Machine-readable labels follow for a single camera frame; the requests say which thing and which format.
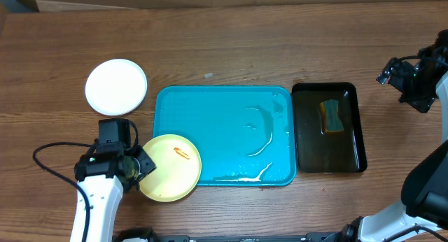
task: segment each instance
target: water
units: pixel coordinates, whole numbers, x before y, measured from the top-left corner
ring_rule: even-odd
[[[276,102],[276,101],[273,101],[273,103],[274,103],[274,113],[281,113],[281,112],[283,112],[283,106],[279,103],[279,102]]]
[[[253,130],[257,130],[257,127],[256,127],[254,124],[251,124],[251,123],[247,123],[247,124],[245,124],[243,127],[250,127],[250,128],[252,128]]]
[[[272,142],[272,136],[274,135],[274,118],[269,111],[265,110],[261,106],[248,106],[247,109],[259,111],[263,121],[265,122],[266,141],[261,147],[246,155],[247,157],[252,157],[259,155]]]

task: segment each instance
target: wood grain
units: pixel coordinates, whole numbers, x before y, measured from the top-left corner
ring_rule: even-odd
[[[440,105],[420,114],[375,78],[448,27],[447,2],[109,10],[8,15],[0,38],[0,240],[68,241],[76,192],[39,169],[32,152],[90,143],[95,113],[84,84],[96,65],[135,61],[149,92],[127,117],[152,136],[155,98],[169,85],[281,85],[349,81],[358,90],[368,168],[362,175],[298,173],[286,187],[199,187],[175,204],[125,195],[115,232],[291,235],[340,230],[400,198],[406,175],[440,144]],[[213,73],[212,78],[204,74]],[[42,161],[73,178],[82,148]],[[434,241],[421,235],[415,241]]]

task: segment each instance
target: turquoise tray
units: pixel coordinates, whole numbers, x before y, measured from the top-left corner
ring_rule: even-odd
[[[297,173],[291,96],[282,87],[166,87],[154,117],[154,137],[195,144],[200,186],[284,186]]]

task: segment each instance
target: green sponge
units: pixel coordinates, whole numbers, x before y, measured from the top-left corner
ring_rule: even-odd
[[[344,125],[339,118],[339,101],[329,99],[319,104],[322,119],[322,132],[334,134],[344,131]]]

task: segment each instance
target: black cable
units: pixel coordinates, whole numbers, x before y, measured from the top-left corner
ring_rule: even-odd
[[[434,235],[436,238],[440,239],[440,240],[443,241],[443,242],[448,242],[448,239],[444,238],[443,236],[441,236],[441,235],[438,234],[437,232],[434,232],[432,229],[429,229],[429,228],[427,228],[427,227],[423,227],[423,226],[421,226],[421,225],[416,225],[416,226],[414,226],[414,227],[411,227],[411,228],[408,228],[408,229],[406,229],[406,230],[403,230],[403,231],[401,231],[401,232],[399,232],[399,233],[393,235],[392,237],[390,237],[390,238],[388,238],[388,239],[386,239],[386,240],[383,240],[383,242],[391,242],[391,241],[394,241],[394,240],[399,239],[399,238],[401,238],[402,236],[407,235],[407,234],[409,234],[409,233],[411,233],[411,232],[419,233],[420,230],[429,232],[430,234]]]
[[[86,154],[86,155],[91,155],[91,154],[93,154],[93,152],[97,149],[98,144],[99,144],[99,141],[98,141],[98,139],[96,138],[96,139],[94,140],[94,143],[90,146],[90,148],[87,150],[87,152],[86,152],[85,154]]]
[[[432,58],[432,57],[406,56],[406,57],[401,57],[401,58],[395,60],[395,62],[391,65],[391,68],[395,67],[395,65],[397,63],[401,63],[404,60],[408,60],[408,59],[420,59],[420,60],[425,60],[425,61],[430,61],[430,62],[436,62],[438,64],[441,64],[443,66],[448,67],[447,63],[445,63],[445,62],[443,62],[441,60]],[[410,72],[414,73],[415,72],[414,68],[412,68],[412,70],[410,70]],[[392,71],[390,71],[390,73],[391,73],[392,76],[395,76],[395,77],[398,77],[398,78],[405,78],[406,76],[408,76],[408,75],[397,75],[397,74],[394,74]]]
[[[89,150],[91,150],[93,148],[93,146],[96,147],[96,142],[93,145],[83,144],[83,143],[72,143],[72,142],[56,142],[56,143],[50,143],[50,144],[38,147],[33,152],[33,160],[36,162],[37,165],[39,165],[43,170],[50,172],[52,175],[57,176],[58,178],[61,178],[62,180],[68,182],[70,185],[72,185],[77,190],[79,190],[81,195],[83,195],[84,202],[85,202],[85,223],[84,223],[83,238],[82,238],[81,241],[85,242],[87,240],[87,233],[88,233],[89,221],[90,221],[90,203],[89,203],[89,199],[88,199],[86,193],[84,192],[84,190],[81,187],[79,187],[79,185],[77,183],[75,183],[74,181],[70,180],[69,178],[61,175],[58,172],[53,171],[52,169],[48,168],[47,166],[43,165],[36,157],[37,153],[39,151],[41,151],[42,149],[53,147],[53,146],[56,146],[56,145],[75,145],[75,146],[80,146],[80,147],[89,147],[90,148]]]
[[[430,62],[436,62],[438,64],[441,64],[441,65],[444,65],[444,66],[448,67],[447,63],[445,63],[445,62],[443,62],[441,60],[435,59],[433,57],[407,56],[407,57],[401,57],[401,58],[397,59],[396,62],[401,62],[403,60],[408,60],[408,59],[421,59],[421,60],[426,60],[426,61],[430,61]]]

